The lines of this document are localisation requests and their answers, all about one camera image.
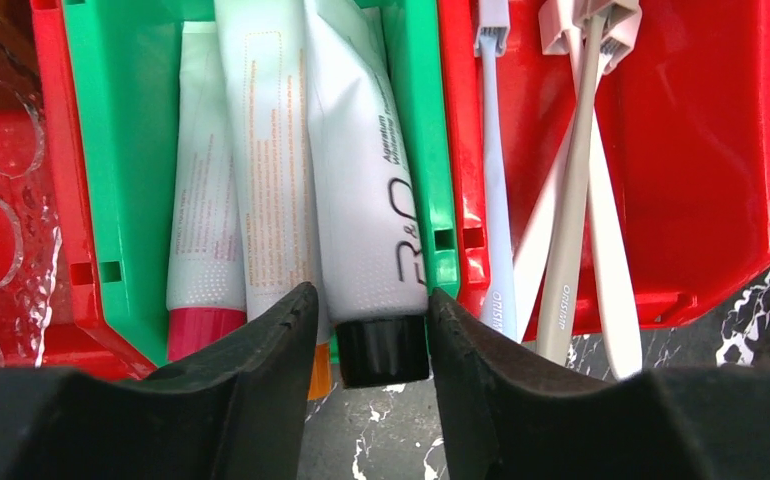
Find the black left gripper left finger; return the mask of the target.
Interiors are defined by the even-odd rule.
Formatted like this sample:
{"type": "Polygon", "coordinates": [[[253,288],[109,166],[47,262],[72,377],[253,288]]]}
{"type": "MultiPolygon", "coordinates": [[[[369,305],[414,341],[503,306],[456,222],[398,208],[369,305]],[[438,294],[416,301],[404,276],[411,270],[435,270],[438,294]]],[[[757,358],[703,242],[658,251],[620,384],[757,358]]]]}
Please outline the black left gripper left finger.
{"type": "Polygon", "coordinates": [[[317,324],[306,282],[140,381],[0,368],[0,479],[293,479],[317,324]]]}

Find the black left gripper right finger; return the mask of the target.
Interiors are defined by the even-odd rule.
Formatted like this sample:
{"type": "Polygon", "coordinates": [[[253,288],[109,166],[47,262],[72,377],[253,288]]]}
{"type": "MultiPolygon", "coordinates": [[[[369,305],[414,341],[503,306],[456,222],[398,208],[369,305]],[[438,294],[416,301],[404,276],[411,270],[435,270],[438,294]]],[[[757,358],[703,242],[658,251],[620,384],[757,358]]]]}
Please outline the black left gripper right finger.
{"type": "Polygon", "coordinates": [[[454,479],[770,479],[770,366],[579,374],[435,290],[427,319],[454,479]]]}

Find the beige toothbrush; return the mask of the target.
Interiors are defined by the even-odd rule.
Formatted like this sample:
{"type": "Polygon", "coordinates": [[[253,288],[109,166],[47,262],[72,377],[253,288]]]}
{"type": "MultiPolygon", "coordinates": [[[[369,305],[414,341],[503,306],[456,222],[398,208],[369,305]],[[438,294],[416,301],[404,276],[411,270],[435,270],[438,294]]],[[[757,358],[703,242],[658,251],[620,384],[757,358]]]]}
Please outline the beige toothbrush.
{"type": "Polygon", "coordinates": [[[593,56],[600,45],[583,35],[579,91],[547,260],[537,332],[537,352],[563,365],[576,316],[583,238],[590,235],[588,214],[589,157],[592,115],[599,88],[593,84],[593,56]]]}

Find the black cap toothpaste tube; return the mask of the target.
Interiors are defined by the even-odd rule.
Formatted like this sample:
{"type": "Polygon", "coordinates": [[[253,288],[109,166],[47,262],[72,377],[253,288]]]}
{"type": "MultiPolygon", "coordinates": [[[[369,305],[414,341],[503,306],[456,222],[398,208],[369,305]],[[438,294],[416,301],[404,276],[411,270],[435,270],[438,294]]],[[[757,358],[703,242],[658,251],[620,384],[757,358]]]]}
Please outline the black cap toothpaste tube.
{"type": "Polygon", "coordinates": [[[424,380],[424,257],[381,28],[352,1],[304,11],[323,295],[342,381],[424,380]]]}

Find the orange cap toothpaste tube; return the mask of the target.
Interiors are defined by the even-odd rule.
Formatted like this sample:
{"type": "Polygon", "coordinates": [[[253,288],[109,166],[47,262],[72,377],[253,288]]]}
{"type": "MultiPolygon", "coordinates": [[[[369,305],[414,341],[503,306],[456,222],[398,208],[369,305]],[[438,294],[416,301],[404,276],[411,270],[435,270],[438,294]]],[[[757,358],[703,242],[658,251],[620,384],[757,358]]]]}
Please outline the orange cap toothpaste tube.
{"type": "Polygon", "coordinates": [[[304,6],[217,1],[247,319],[302,282],[322,285],[306,117],[304,6]]]}

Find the pink cap toothpaste tube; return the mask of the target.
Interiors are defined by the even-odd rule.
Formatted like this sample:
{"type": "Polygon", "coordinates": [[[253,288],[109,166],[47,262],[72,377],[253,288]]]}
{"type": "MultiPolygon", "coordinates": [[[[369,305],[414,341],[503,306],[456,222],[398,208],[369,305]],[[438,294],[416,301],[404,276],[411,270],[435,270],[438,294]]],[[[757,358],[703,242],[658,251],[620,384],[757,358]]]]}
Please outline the pink cap toothpaste tube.
{"type": "Polygon", "coordinates": [[[178,361],[246,321],[244,260],[217,27],[184,23],[166,306],[178,361]]]}

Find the white toothbrush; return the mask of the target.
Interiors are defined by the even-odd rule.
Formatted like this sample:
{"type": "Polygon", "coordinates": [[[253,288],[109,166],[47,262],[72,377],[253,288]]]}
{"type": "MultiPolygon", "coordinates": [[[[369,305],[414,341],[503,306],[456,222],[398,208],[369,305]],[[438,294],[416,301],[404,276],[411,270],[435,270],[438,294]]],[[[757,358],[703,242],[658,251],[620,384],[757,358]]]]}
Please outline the white toothbrush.
{"type": "MultiPolygon", "coordinates": [[[[547,1],[539,9],[542,51],[546,55],[569,56],[574,92],[579,91],[583,48],[582,29],[574,21],[578,10],[577,1],[547,1]]],[[[573,113],[568,112],[564,135],[551,141],[551,152],[554,157],[549,173],[541,187],[514,256],[514,286],[517,296],[515,340],[519,343],[524,341],[547,264],[553,223],[557,207],[560,205],[559,196],[572,122],[573,113]]]]}
{"type": "Polygon", "coordinates": [[[483,174],[490,261],[490,283],[480,312],[480,321],[519,343],[522,335],[517,326],[497,80],[497,59],[506,51],[509,30],[509,4],[506,1],[478,2],[474,53],[481,59],[483,174]]]}
{"type": "MultiPolygon", "coordinates": [[[[593,84],[611,73],[634,49],[642,13],[636,1],[582,1],[577,23],[594,55],[593,84]]],[[[642,347],[635,295],[615,194],[597,115],[592,115],[588,214],[599,316],[614,377],[629,378],[642,369],[642,347]]]]}

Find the left red plastic bin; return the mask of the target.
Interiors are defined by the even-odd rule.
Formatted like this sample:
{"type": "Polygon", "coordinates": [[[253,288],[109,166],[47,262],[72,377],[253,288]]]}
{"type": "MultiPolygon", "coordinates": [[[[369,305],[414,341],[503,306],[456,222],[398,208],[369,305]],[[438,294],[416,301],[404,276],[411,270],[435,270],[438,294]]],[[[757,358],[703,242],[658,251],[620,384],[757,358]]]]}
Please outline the left red plastic bin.
{"type": "Polygon", "coordinates": [[[76,90],[62,3],[0,1],[0,80],[39,96],[62,232],[55,315],[42,366],[106,379],[141,378],[152,363],[106,322],[94,249],[76,90]]]}

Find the red plastic bin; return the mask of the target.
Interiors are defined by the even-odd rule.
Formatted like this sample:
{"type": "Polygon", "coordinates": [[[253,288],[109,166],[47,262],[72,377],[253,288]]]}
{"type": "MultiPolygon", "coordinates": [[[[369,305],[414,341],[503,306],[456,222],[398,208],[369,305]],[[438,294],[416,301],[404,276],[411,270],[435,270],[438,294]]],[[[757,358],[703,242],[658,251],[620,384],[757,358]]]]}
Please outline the red plastic bin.
{"type": "Polygon", "coordinates": [[[55,315],[42,366],[106,379],[141,378],[152,363],[106,322],[94,249],[76,90],[62,3],[0,1],[0,80],[39,96],[62,232],[55,315]]]}
{"type": "MultiPolygon", "coordinates": [[[[475,1],[437,1],[460,287],[488,288],[475,1]]],[[[574,101],[567,56],[542,54],[544,1],[511,1],[498,60],[513,246],[574,101]]],[[[642,330],[694,322],[770,266],[770,1],[640,1],[635,49],[596,113],[642,330]]]]}

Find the clear holder with round holes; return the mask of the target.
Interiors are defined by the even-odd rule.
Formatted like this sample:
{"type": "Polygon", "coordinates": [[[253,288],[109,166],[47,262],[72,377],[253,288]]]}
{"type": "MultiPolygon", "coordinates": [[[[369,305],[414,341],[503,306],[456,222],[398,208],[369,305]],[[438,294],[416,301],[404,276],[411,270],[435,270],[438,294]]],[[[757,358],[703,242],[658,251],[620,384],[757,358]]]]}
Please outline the clear holder with round holes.
{"type": "Polygon", "coordinates": [[[0,367],[41,367],[62,232],[39,96],[0,80],[0,367]]]}

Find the right red plastic bin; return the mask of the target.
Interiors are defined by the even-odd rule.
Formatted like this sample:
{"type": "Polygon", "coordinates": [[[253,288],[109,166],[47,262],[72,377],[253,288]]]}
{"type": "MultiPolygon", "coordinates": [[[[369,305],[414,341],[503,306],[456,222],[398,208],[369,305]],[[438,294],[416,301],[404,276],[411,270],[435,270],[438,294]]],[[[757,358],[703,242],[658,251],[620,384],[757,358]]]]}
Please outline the right red plastic bin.
{"type": "MultiPolygon", "coordinates": [[[[437,1],[460,287],[488,288],[475,1],[437,1]]],[[[498,60],[513,246],[574,101],[567,56],[542,54],[544,1],[511,1],[498,60]]],[[[642,330],[694,322],[770,266],[770,1],[640,1],[635,49],[596,113],[642,330]]]]}

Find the green plastic bin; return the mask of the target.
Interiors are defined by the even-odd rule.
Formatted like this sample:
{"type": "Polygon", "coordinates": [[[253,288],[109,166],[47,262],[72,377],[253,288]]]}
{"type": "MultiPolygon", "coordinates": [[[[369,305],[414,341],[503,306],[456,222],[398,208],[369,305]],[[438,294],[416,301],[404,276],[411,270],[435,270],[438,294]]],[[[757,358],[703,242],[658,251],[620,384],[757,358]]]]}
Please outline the green plastic bin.
{"type": "MultiPolygon", "coordinates": [[[[389,76],[419,213],[427,277],[461,285],[437,6],[383,1],[389,76]]],[[[153,365],[167,361],[165,305],[178,139],[181,27],[209,1],[66,1],[108,325],[153,365]]]]}

